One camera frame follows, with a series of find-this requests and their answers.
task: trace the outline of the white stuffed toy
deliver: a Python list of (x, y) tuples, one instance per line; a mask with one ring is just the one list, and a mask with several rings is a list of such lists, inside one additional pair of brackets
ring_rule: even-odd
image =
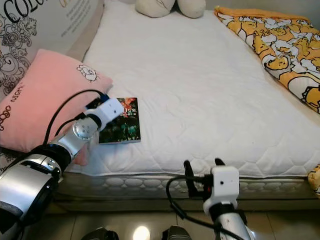
[(206, 0), (136, 0), (135, 9), (151, 18), (160, 18), (170, 13), (175, 1), (189, 18), (201, 17), (206, 9)]

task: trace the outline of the tile floor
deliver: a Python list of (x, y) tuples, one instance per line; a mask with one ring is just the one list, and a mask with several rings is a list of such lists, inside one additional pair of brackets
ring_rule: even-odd
[[(201, 212), (191, 216), (210, 222)], [(320, 240), (320, 211), (247, 212), (248, 226), (257, 240)], [(181, 220), (174, 213), (78, 213), (47, 215), (32, 226), (26, 240), (81, 240), (88, 232), (105, 227), (120, 240), (132, 240), (138, 226), (146, 226), (151, 240), (161, 240), (171, 225), (184, 227), (193, 240), (213, 240), (213, 231)]]

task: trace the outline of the white wall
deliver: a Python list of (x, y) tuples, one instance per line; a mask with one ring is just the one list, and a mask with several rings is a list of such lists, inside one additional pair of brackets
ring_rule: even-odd
[(263, 9), (308, 17), (320, 30), (320, 0), (206, 0), (206, 9), (215, 6), (238, 9)]

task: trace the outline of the quilted mattress surface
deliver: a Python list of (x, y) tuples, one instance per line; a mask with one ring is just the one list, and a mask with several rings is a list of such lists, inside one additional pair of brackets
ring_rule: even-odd
[(320, 163), (320, 117), (267, 72), (212, 11), (149, 18), (107, 1), (84, 63), (113, 78), (111, 97), (138, 97), (141, 142), (96, 145), (90, 176), (197, 174), (219, 157), (243, 177), (306, 176)]

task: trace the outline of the book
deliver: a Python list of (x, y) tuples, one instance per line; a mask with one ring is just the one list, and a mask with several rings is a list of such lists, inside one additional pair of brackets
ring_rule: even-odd
[(124, 107), (124, 113), (109, 122), (99, 134), (99, 144), (140, 142), (138, 99), (117, 98)]

